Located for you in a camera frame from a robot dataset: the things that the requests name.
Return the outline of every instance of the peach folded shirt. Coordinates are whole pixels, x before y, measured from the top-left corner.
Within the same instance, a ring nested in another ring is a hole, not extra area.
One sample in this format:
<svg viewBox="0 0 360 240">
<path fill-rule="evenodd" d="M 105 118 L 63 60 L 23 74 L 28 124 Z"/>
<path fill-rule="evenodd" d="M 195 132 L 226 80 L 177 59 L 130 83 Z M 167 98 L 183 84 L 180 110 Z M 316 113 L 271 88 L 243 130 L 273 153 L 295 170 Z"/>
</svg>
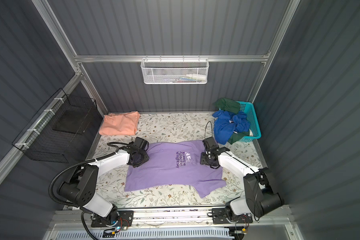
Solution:
<svg viewBox="0 0 360 240">
<path fill-rule="evenodd" d="M 100 135 L 135 135 L 140 113 L 130 112 L 104 115 L 104 122 L 100 127 Z"/>
</svg>

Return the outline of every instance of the corrugated wall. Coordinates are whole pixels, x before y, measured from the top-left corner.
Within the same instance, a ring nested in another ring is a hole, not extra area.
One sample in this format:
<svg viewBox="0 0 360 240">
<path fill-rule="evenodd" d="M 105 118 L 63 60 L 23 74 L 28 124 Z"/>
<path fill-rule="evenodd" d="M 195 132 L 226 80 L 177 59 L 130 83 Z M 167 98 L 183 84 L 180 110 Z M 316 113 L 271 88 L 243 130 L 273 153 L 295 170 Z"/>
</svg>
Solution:
<svg viewBox="0 0 360 240">
<path fill-rule="evenodd" d="M 305 239 L 360 239 L 360 0 L 301 2 L 255 107 Z"/>
<path fill-rule="evenodd" d="M 31 0 L 0 1 L 0 161 L 37 110 L 74 72 Z M 81 84 L 72 94 L 87 96 Z M 95 131 L 86 131 L 93 137 Z M 66 167 L 22 157 L 0 185 L 0 240 L 40 240 L 54 211 L 47 188 Z"/>
<path fill-rule="evenodd" d="M 0 1 L 0 161 L 74 71 L 31 1 Z"/>
<path fill-rule="evenodd" d="M 263 55 L 288 0 L 49 1 L 78 55 Z M 261 63 L 211 63 L 207 84 L 146 85 L 136 63 L 84 63 L 109 112 L 246 101 Z"/>
<path fill-rule="evenodd" d="M 49 1 L 78 55 L 261 55 L 288 0 Z"/>
<path fill-rule="evenodd" d="M 261 63 L 210 63 L 207 84 L 144 84 L 139 63 L 84 63 L 109 112 L 215 110 L 218 98 L 246 101 Z"/>
</svg>

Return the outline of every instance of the floral tablecloth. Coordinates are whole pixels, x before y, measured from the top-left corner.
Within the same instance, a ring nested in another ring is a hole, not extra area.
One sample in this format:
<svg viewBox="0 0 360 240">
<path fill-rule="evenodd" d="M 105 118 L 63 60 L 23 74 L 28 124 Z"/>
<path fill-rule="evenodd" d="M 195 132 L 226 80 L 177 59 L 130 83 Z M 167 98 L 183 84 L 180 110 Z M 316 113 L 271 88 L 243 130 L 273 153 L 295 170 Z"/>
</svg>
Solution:
<svg viewBox="0 0 360 240">
<path fill-rule="evenodd" d="M 205 125 L 214 122 L 212 113 L 158 113 L 142 114 L 135 136 L 101 136 L 94 157 L 100 157 L 113 151 L 107 142 L 130 142 L 141 137 L 149 142 L 182 142 L 204 139 Z M 208 124 L 206 137 L 211 136 Z M 235 142 L 225 145 L 236 156 L 249 164 L 261 167 L 252 142 Z M 125 180 L 128 165 L 113 169 L 97 179 L 96 191 L 117 207 L 160 207 L 174 205 L 210 205 L 225 202 L 245 195 L 243 180 L 227 169 L 223 169 L 222 178 L 226 186 L 212 191 L 200 198 L 190 185 L 163 185 L 148 189 L 125 192 Z"/>
</svg>

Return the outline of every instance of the white bottle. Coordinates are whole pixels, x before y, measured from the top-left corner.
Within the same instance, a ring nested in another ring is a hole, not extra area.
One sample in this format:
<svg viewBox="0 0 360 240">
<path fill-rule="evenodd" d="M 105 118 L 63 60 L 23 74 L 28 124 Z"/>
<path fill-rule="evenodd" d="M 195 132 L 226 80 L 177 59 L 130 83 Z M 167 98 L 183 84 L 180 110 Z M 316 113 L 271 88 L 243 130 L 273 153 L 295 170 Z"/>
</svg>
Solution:
<svg viewBox="0 0 360 240">
<path fill-rule="evenodd" d="M 201 80 L 201 81 L 206 80 L 206 75 L 203 75 L 203 74 L 187 74 L 186 76 L 189 78 L 193 78 L 193 79 L 197 79 L 197 80 Z"/>
</svg>

